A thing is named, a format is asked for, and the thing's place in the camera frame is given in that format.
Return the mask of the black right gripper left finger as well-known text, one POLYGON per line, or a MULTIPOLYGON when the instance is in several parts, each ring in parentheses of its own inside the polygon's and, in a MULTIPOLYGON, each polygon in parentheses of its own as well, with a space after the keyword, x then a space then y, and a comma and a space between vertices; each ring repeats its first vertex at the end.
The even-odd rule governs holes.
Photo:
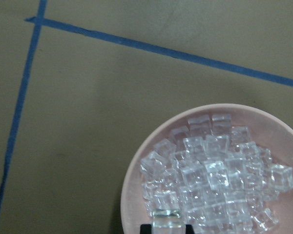
POLYGON ((140 225, 140 234, 152 234, 152 225, 151 224, 141 224, 140 225))

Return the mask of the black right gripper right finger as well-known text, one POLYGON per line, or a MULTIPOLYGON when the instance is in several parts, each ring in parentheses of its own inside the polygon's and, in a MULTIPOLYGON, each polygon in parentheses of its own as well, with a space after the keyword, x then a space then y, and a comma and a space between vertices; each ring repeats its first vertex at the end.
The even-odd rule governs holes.
POLYGON ((186 231, 185 234, 195 234, 192 225, 186 224, 186 231))

